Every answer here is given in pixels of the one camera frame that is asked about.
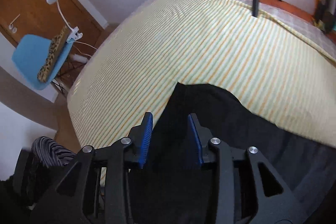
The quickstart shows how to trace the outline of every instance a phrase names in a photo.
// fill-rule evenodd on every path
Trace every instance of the silver screw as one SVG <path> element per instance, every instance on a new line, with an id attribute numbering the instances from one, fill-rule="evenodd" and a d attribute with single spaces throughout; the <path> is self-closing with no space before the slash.
<path id="1" fill-rule="evenodd" d="M 91 145 L 85 145 L 83 147 L 83 152 L 84 153 L 90 153 L 92 151 L 92 146 Z"/>
<path id="2" fill-rule="evenodd" d="M 122 139 L 121 139 L 121 143 L 122 143 L 122 144 L 129 144 L 130 142 L 131 142 L 131 139 L 128 138 L 128 137 L 126 137 L 126 138 L 122 138 Z"/>
<path id="3" fill-rule="evenodd" d="M 221 143 L 219 138 L 211 138 L 210 142 L 213 143 L 213 144 L 220 144 Z"/>
<path id="4" fill-rule="evenodd" d="M 252 153 L 252 154 L 256 154 L 256 153 L 258 153 L 258 148 L 254 147 L 254 146 L 251 146 L 251 147 L 249 147 L 249 152 Z"/>

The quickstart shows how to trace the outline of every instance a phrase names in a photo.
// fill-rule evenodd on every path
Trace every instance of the chair seat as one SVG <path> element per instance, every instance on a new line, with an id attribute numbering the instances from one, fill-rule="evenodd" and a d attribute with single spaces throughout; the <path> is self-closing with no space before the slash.
<path id="1" fill-rule="evenodd" d="M 21 39 L 12 55 L 12 60 L 19 72 L 36 90 L 46 88 L 56 77 L 72 47 L 72 43 L 64 45 L 47 81 L 43 83 L 37 79 L 37 74 L 46 61 L 50 43 L 51 40 L 49 39 L 27 34 Z"/>

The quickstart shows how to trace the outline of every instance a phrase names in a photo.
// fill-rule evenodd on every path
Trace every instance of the white lamp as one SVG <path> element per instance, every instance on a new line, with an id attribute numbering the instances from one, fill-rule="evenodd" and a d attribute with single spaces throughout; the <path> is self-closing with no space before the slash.
<path id="1" fill-rule="evenodd" d="M 58 8 L 59 13 L 61 14 L 61 17 L 63 18 L 64 22 L 69 27 L 69 29 L 71 30 L 71 33 L 68 36 L 67 42 L 69 42 L 71 39 L 73 39 L 74 41 L 77 41 L 78 39 L 81 39 L 83 37 L 83 33 L 79 33 L 79 28 L 78 27 L 75 27 L 75 28 L 70 27 L 69 23 L 66 21 L 64 15 L 61 12 L 58 0 L 47 0 L 48 4 L 54 4 L 55 2 L 57 3 L 57 8 Z"/>

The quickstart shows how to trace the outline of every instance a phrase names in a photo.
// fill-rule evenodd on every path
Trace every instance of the black cloth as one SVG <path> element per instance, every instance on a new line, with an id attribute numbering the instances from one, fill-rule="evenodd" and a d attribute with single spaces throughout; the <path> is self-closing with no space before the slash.
<path id="1" fill-rule="evenodd" d="M 336 150 L 278 128 L 252 114 L 230 92 L 212 85 L 177 84 L 155 125 L 143 170 L 129 185 L 136 223 L 204 223 L 211 171 L 181 170 L 187 116 L 229 146 L 257 147 L 276 168 L 308 215 L 336 179 Z"/>

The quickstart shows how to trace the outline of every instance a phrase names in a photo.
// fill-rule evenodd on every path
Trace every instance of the striped bed sheet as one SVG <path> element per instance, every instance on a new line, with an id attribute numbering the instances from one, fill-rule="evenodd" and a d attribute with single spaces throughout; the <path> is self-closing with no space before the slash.
<path id="1" fill-rule="evenodd" d="M 153 0 L 139 8 L 69 92 L 80 144 L 111 145 L 146 111 L 155 125 L 180 82 L 226 89 L 278 127 L 336 147 L 336 60 L 250 8 L 238 0 Z"/>

